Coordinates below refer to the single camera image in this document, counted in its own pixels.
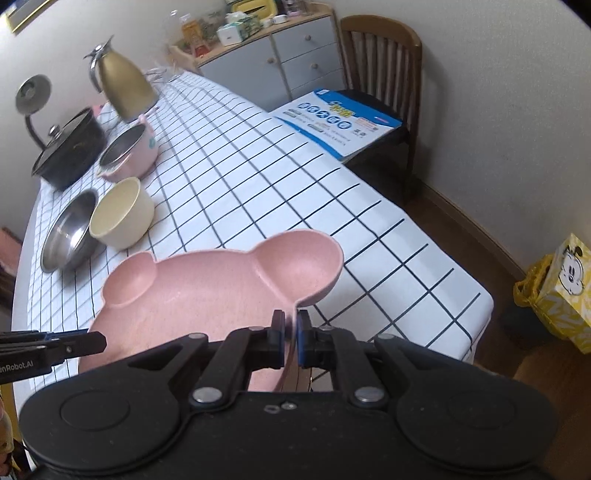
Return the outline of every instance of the picture frame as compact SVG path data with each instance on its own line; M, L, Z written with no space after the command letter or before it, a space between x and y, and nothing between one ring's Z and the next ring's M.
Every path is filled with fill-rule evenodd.
M56 0L17 0L6 11L6 21L17 34Z

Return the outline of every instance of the pink bear-shaped plate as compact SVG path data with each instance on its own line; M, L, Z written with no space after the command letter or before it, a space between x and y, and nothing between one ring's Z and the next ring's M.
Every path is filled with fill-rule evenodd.
M275 309L286 316L288 365L296 309L323 299L342 268L340 245L315 230L279 233L249 252L200 250L159 262L151 252L137 253L105 281L105 305L89 331L105 335L107 348L81 357L79 372L193 332L214 342L238 328L268 326ZM249 388L277 390L285 375L286 369L254 372Z

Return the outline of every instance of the stainless steel bowl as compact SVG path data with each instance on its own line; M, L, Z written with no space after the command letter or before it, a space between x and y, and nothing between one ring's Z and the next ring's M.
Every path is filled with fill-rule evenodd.
M85 190L74 198L53 224L41 251L41 270L74 269L95 250L98 240L90 236L88 226L99 196Z

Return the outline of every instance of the tissue box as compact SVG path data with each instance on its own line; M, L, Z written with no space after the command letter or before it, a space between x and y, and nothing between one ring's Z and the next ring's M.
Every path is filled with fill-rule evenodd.
M591 251L572 233L560 245L536 300L552 325L591 352Z
M223 25L217 29L217 36L222 45L234 45L252 37L262 28L261 22L257 17L247 15L240 20Z

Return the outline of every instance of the white tablecloth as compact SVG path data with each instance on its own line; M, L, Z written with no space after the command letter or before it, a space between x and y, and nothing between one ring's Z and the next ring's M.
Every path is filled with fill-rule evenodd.
M99 120L110 140L128 128L110 106ZM314 228L333 236L345 268L333 291L309 308L315 325L348 328L360 340L381 332L457 359L486 326L491 296L408 217L318 145L219 85L184 73L169 83L148 120L160 154L142 184L157 204L154 223L132 248L99 248L75 272L43 274L44 238L84 189L110 183L97 165L65 192L43 184L37 205L28 327L88 327L102 306L105 278L129 255L157 259L206 248L251 249L275 233ZM260 324L271 319L261 319ZM68 360L30 380L34 391L77 372Z

